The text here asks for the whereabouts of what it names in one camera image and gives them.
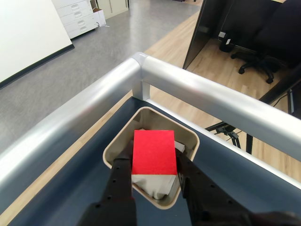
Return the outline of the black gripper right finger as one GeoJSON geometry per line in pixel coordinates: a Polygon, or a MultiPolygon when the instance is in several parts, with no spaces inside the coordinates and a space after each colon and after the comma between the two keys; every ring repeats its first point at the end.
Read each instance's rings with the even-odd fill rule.
{"type": "Polygon", "coordinates": [[[250,211],[235,201],[184,153],[175,150],[177,173],[193,226],[251,226],[250,211]]]}

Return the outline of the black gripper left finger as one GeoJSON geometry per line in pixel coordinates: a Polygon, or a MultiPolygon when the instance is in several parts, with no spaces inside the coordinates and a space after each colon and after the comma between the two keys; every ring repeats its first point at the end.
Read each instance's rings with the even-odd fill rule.
{"type": "Polygon", "coordinates": [[[80,226],[135,226],[136,204],[132,196],[133,141],[113,160],[110,177],[100,201],[92,203],[80,226]]]}

